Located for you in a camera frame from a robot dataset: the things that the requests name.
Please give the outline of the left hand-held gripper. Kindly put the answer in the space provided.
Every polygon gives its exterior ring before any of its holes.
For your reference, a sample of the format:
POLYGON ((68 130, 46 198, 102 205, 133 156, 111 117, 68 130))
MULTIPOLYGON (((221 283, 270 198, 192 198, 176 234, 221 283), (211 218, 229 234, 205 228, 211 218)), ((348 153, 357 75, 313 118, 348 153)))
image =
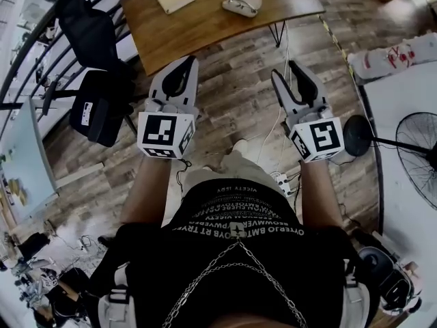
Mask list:
POLYGON ((137 146, 148 157, 181 159, 195 133, 199 62, 194 55, 165 66, 152 80, 139 113, 137 146), (162 94, 165 99, 157 99, 162 94))

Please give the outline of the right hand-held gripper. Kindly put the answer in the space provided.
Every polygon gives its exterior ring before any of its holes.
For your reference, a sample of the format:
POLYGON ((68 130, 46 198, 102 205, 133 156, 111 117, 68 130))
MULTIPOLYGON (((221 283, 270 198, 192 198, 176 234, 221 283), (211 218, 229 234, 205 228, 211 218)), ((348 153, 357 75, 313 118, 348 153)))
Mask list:
POLYGON ((344 150, 341 121, 326 102, 326 88, 318 76, 297 61, 290 60, 288 64, 296 77, 295 90, 278 70, 274 69, 270 75, 285 112, 285 135, 302 161, 329 159, 344 150))

